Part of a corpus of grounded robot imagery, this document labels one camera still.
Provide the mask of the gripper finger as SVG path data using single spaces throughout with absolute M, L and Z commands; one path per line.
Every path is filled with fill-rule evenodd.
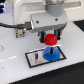
M 61 35 L 62 35 L 62 31 L 61 30 L 56 30 L 57 31 L 57 39 L 60 40 L 61 39 Z
M 40 43 L 44 43 L 45 38 L 46 38 L 46 32 L 45 31 L 39 32 Z

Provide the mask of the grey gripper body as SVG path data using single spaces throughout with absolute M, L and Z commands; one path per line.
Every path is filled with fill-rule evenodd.
M 59 29 L 67 24 L 67 14 L 63 12 L 61 16 L 54 17 L 47 12 L 35 13 L 31 15 L 31 25 L 33 32 Z

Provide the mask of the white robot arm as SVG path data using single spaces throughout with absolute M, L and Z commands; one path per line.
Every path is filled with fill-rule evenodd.
M 41 43 L 49 37 L 59 40 L 68 21 L 64 7 L 65 0 L 14 0 L 13 23 L 37 32 Z

